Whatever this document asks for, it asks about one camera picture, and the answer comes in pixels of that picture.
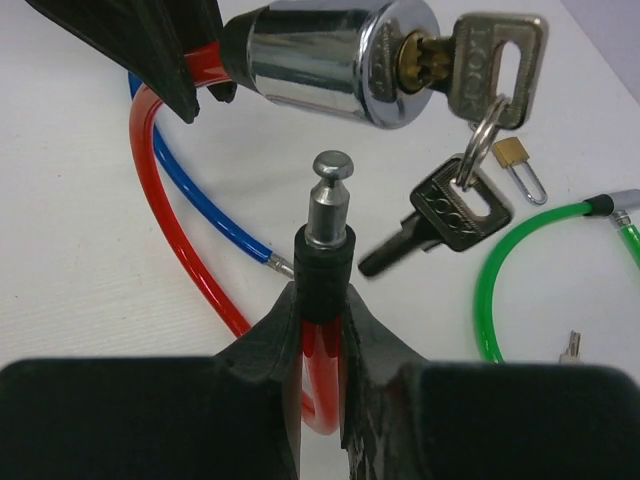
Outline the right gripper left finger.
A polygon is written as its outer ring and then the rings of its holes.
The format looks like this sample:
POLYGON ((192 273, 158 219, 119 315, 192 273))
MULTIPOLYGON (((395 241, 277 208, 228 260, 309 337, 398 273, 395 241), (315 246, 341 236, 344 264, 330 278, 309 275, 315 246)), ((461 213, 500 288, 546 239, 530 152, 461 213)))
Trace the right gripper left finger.
POLYGON ((295 289, 213 356, 40 358, 1 372, 5 479, 295 479, 295 289))

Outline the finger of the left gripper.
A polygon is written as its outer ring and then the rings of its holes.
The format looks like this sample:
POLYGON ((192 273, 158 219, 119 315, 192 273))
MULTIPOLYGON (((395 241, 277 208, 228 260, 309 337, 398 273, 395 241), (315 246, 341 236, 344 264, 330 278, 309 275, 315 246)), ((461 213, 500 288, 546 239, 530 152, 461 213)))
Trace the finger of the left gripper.
POLYGON ((142 80, 184 122, 199 113, 186 54, 222 33, 216 1, 34 0, 56 25, 142 80))
POLYGON ((236 96, 235 82, 213 84, 209 85, 207 89, 218 102, 222 103, 231 103, 236 96))

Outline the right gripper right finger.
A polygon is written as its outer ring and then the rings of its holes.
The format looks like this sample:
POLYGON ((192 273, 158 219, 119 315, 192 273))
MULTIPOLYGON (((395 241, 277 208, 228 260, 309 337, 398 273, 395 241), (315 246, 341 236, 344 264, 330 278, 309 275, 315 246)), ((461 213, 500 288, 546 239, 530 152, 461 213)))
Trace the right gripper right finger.
POLYGON ((430 361, 347 294, 341 445, 354 479, 635 479, 639 388, 603 366, 430 361))

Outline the red cable lock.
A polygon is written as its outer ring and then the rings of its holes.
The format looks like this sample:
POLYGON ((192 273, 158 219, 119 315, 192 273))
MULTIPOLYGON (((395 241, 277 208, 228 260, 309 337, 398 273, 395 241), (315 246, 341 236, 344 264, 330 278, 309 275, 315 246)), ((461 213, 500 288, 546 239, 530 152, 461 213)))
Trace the red cable lock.
MULTIPOLYGON (((426 90, 408 93, 397 79, 401 46, 416 30, 438 31, 421 1, 276 1, 233 18, 217 44, 192 51, 187 62, 195 86, 235 82, 277 104, 396 129, 414 120, 429 100, 426 90)), ((248 321, 192 247, 162 185, 166 173, 152 138, 161 99, 133 73, 128 82, 130 143, 149 206, 192 281, 231 332, 242 336, 248 321)), ((301 416, 323 435, 339 424, 338 329, 355 248, 346 222, 349 196, 336 171, 344 160, 335 150, 315 159, 319 180, 291 262, 310 380, 301 416)))

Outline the green lock keys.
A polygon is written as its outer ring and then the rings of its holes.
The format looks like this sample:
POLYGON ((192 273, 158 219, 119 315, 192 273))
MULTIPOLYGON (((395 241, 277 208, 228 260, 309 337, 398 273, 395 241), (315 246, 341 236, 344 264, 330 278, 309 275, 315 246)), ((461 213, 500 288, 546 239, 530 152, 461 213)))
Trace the green lock keys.
POLYGON ((566 365, 580 365, 581 334, 572 330, 569 335, 568 345, 563 353, 559 356, 559 363, 566 365))

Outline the red lock keys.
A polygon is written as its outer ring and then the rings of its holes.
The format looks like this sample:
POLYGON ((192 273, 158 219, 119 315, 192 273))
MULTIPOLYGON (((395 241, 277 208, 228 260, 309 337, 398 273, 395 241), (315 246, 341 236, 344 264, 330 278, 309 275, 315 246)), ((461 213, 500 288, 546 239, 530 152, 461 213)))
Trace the red lock keys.
POLYGON ((412 213, 359 261, 361 274, 375 277, 440 244, 464 252, 511 222, 510 205, 480 165, 500 131, 528 120, 548 36, 541 16, 489 12, 460 16, 449 37, 425 30, 407 36, 396 67, 400 87, 445 94, 450 111, 475 128, 463 152, 412 190, 412 213))

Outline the brass padlock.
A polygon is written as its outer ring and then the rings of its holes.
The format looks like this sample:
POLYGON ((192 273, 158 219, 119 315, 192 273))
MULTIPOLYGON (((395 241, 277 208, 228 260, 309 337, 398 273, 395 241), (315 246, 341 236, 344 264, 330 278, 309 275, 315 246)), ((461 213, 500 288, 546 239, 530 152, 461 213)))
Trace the brass padlock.
POLYGON ((500 165, 515 182, 518 190, 532 205, 542 206, 548 201, 548 194, 538 175, 529 164, 530 156, 522 142, 515 136, 503 138, 492 146, 492 152, 500 165), (532 192, 520 172, 525 173, 536 192, 532 192))

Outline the green cable lock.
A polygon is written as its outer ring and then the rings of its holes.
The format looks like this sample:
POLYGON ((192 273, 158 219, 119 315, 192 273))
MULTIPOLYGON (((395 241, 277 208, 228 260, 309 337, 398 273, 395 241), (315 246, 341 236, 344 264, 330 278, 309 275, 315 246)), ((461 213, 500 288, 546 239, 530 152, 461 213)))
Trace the green cable lock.
POLYGON ((603 193, 578 203, 556 207, 537 214, 513 228, 491 250, 476 280, 472 320, 481 359, 501 364, 504 358, 499 346, 493 317, 493 299, 500 270, 510 253, 533 233, 552 224, 577 218, 608 218, 635 263, 639 262, 639 228, 629 213, 639 209, 639 191, 629 189, 603 193))

